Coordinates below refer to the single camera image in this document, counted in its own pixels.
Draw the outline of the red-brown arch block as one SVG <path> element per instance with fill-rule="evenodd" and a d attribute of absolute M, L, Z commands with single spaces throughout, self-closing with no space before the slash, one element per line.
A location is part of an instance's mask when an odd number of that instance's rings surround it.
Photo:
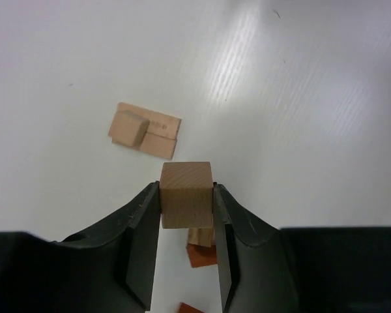
<path fill-rule="evenodd" d="M 207 267 L 217 264 L 216 246 L 186 245 L 191 268 Z"/>

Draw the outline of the light wood numbered plank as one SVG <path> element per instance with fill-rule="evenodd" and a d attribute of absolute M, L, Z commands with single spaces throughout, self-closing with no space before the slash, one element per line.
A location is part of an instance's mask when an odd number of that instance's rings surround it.
<path fill-rule="evenodd" d="M 117 111 L 131 111 L 134 114 L 142 116 L 150 121 L 147 132 L 157 136 L 176 140 L 181 119 L 172 115 L 163 114 L 146 108 L 141 108 L 125 102 L 120 102 L 117 105 Z"/>

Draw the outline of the small light wood cube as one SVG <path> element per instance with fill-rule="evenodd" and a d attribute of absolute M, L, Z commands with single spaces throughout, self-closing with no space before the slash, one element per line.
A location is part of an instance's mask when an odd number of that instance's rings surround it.
<path fill-rule="evenodd" d="M 213 179 L 210 162 L 166 162 L 160 176 L 164 229 L 211 228 Z"/>

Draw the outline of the light wood plank block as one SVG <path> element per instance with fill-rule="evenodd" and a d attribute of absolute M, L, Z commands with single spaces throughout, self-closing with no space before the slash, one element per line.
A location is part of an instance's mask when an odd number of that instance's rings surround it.
<path fill-rule="evenodd" d="M 155 157 L 160 157 L 166 160 L 173 159 L 173 155 L 177 144 L 177 140 L 172 140 L 148 132 L 145 134 L 142 143 L 134 147 L 124 145 L 120 143 L 119 140 L 116 140 L 115 138 L 112 138 L 111 142 L 117 145 L 122 145 L 123 147 L 127 147 L 129 149 L 140 151 L 142 153 L 146 153 L 148 155 L 152 155 Z"/>

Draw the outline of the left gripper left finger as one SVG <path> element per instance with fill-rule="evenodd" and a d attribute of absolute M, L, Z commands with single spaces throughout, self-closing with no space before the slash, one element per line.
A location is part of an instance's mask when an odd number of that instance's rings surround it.
<path fill-rule="evenodd" d="M 159 184 L 62 241 L 0 232 L 0 312 L 146 312 L 160 226 Z"/>

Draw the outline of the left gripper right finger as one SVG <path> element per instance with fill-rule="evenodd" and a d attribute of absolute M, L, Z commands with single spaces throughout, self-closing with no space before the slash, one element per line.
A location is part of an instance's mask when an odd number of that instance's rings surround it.
<path fill-rule="evenodd" d="M 224 312 L 391 312 L 391 226 L 277 229 L 213 194 Z"/>

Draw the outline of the red-brown triangle block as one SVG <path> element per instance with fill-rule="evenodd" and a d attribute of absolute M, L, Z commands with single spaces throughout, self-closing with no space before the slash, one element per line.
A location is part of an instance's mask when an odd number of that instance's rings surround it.
<path fill-rule="evenodd" d="M 204 313 L 204 312 L 186 303 L 180 303 L 177 309 L 177 313 Z"/>

